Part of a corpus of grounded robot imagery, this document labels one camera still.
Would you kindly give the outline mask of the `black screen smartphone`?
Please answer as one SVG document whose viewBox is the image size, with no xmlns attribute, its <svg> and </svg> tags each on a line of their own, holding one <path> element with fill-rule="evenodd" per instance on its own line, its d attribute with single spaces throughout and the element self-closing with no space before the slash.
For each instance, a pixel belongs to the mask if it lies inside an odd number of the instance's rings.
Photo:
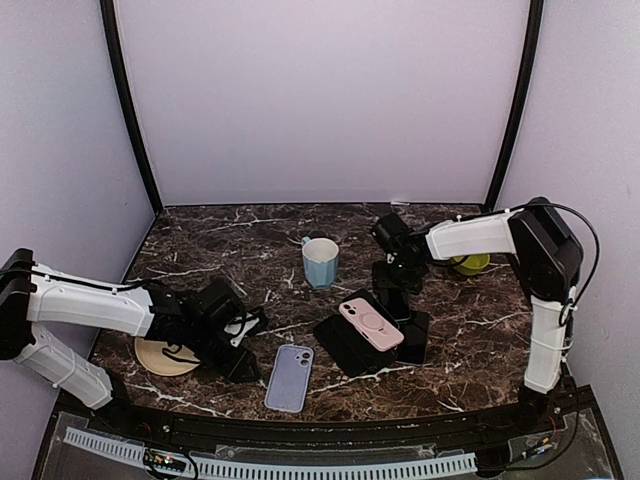
<svg viewBox="0 0 640 480">
<path fill-rule="evenodd" d="M 403 342 L 396 349 L 396 360 L 399 363 L 409 365 L 425 363 L 431 319 L 431 315 L 427 312 L 412 310 L 410 317 L 399 323 L 399 330 L 404 335 Z"/>
</svg>

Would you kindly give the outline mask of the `black phone case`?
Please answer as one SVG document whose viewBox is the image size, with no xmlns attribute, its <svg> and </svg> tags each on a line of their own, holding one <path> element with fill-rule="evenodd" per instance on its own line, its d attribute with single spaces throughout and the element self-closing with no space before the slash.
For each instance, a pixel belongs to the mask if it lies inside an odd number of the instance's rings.
<svg viewBox="0 0 640 480">
<path fill-rule="evenodd" d="M 313 335 L 349 378 L 375 374 L 391 365 L 397 358 L 394 349 L 376 350 L 341 315 L 332 315 L 313 329 Z"/>
</svg>

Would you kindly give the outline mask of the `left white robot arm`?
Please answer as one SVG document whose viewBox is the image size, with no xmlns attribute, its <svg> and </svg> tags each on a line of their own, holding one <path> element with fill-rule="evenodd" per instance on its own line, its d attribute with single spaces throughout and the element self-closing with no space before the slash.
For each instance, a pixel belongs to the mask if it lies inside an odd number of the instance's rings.
<svg viewBox="0 0 640 480">
<path fill-rule="evenodd" d="M 255 355 L 241 346 L 261 322 L 233 289 L 213 279 L 199 291 L 176 291 L 154 280 L 129 285 L 67 276 L 37 263 L 29 249 L 16 250 L 1 268 L 1 358 L 32 369 L 101 411 L 120 436 L 141 427 L 124 384 L 56 338 L 48 322 L 95 327 L 189 349 L 227 380 L 255 382 Z"/>
</svg>

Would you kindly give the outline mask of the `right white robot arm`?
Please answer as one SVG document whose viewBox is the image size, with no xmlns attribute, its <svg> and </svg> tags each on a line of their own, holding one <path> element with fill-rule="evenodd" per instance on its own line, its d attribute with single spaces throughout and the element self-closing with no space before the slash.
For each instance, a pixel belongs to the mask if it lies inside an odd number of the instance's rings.
<svg viewBox="0 0 640 480">
<path fill-rule="evenodd" d="M 580 278 L 584 249 L 562 215 L 574 209 L 536 197 L 511 209 L 457 216 L 423 230 L 397 214 L 377 220 L 371 236 L 386 254 L 393 285 L 417 295 L 431 265 L 455 257 L 511 255 L 532 308 L 530 350 L 523 385 L 551 392 L 571 348 L 573 313 L 590 282 Z"/>
</svg>

